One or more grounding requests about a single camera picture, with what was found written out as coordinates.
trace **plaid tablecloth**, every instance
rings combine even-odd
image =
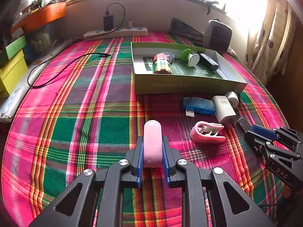
[[[193,45],[166,33],[79,42],[44,70],[36,84],[82,54],[112,54],[108,59],[92,55],[76,61],[51,84],[31,89],[21,104],[2,164],[4,204],[16,223],[28,226],[84,169],[104,169],[122,159],[151,119],[161,123],[162,134],[183,158],[202,168],[220,166],[257,204],[275,203],[281,196],[281,182],[265,170],[239,127],[224,129],[227,139],[222,144],[196,144],[189,137],[191,128],[200,120],[216,122],[215,117],[186,117],[180,110],[183,95],[134,94],[131,41]],[[248,83],[236,113],[251,124],[286,126],[265,87],[236,60],[224,57]],[[265,211],[276,219],[276,207]],[[181,189],[166,186],[163,169],[144,169],[142,187],[125,190],[123,226],[181,226]]]

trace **black cable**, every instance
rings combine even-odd
[[[277,204],[260,204],[259,207],[270,207],[270,206],[276,206]]]
[[[109,4],[109,5],[107,6],[107,9],[106,9],[107,12],[108,12],[109,6],[112,5],[112,4],[119,4],[119,5],[122,6],[122,8],[123,8],[123,10],[124,10],[124,15],[123,15],[123,19],[122,19],[121,24],[120,24],[116,29],[114,29],[113,31],[109,31],[109,32],[103,33],[103,34],[101,34],[101,35],[95,35],[95,36],[91,36],[91,37],[87,37],[87,38],[83,38],[83,37],[81,37],[81,38],[76,38],[75,40],[73,40],[73,42],[72,42],[72,44],[71,44],[70,46],[72,46],[72,45],[75,44],[75,43],[78,43],[78,42],[81,42],[81,41],[83,41],[83,40],[86,40],[86,39],[90,39],[90,38],[94,38],[94,37],[101,37],[101,36],[104,36],[104,35],[113,33],[114,31],[120,29],[120,27],[122,26],[122,24],[123,24],[123,22],[124,22],[125,15],[126,15],[125,7],[124,7],[122,4],[120,4],[120,3],[111,3],[111,4]],[[67,65],[59,74],[57,74],[54,78],[52,78],[52,79],[49,80],[47,83],[45,83],[45,85],[43,84],[43,86],[41,86],[41,87],[38,87],[38,86],[40,86],[40,85],[35,86],[35,85],[31,85],[31,84],[29,83],[29,77],[31,76],[31,73],[33,72],[34,69],[36,69],[37,67],[41,66],[42,64],[44,64],[44,63],[46,63],[46,62],[52,60],[53,58],[57,57],[59,54],[61,54],[61,53],[62,53],[64,50],[66,50],[66,49],[67,49],[67,47],[64,48],[64,49],[62,49],[59,53],[55,54],[53,57],[47,59],[46,61],[43,61],[43,62],[40,63],[40,64],[38,64],[37,66],[35,66],[35,67],[31,70],[31,72],[29,73],[29,75],[28,75],[28,77],[27,77],[27,83],[28,83],[28,85],[29,85],[31,88],[36,88],[36,89],[38,89],[38,88],[41,88],[41,87],[47,85],[49,82],[51,82],[51,81],[54,80],[56,77],[58,77],[58,76],[63,72],[63,70],[66,69],[67,66],[69,66],[71,63],[73,63],[75,60],[77,60],[77,59],[79,59],[79,58],[81,58],[81,57],[87,55],[87,54],[82,55],[82,56],[78,57],[77,59],[73,60],[73,61],[72,61],[71,63],[69,63],[69,64],[68,64],[68,65]]]
[[[50,80],[46,81],[45,83],[43,84],[40,84],[40,85],[32,85],[29,83],[29,76],[31,75],[32,71],[38,67],[39,65],[35,66],[31,72],[29,73],[28,75],[28,78],[27,78],[27,83],[30,87],[32,87],[33,89],[38,89],[38,88],[42,88],[44,87],[45,85],[47,85],[48,83],[50,83],[51,81],[53,81],[56,77],[58,77],[66,68],[68,68],[72,63],[74,63],[76,60],[80,59],[81,57],[84,57],[84,56],[87,56],[87,55],[91,55],[91,54],[98,54],[99,56],[104,56],[104,57],[108,57],[110,56],[110,54],[105,54],[105,53],[87,53],[87,54],[84,54],[84,55],[81,55],[79,57],[77,57],[76,59],[72,60],[70,63],[68,63],[58,74],[56,74],[56,76],[54,76],[53,78],[51,78]]]

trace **orange box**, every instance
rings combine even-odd
[[[27,34],[53,20],[64,17],[65,15],[65,2],[47,5],[46,7],[39,9],[38,11],[31,13],[22,19],[18,24],[12,27],[11,33],[13,34],[20,27],[24,31],[24,34]]]

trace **white power strip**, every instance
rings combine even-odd
[[[118,29],[112,33],[103,35],[104,33],[107,33],[109,31],[89,31],[87,32],[83,37],[84,39],[89,39],[93,37],[92,39],[104,39],[104,38],[112,38],[112,37],[144,37],[147,36],[148,31],[146,27],[134,27],[130,29]]]

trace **white charger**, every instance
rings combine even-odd
[[[214,96],[212,101],[216,107],[215,115],[218,123],[230,122],[234,117],[236,117],[236,113],[234,112],[226,96]]]

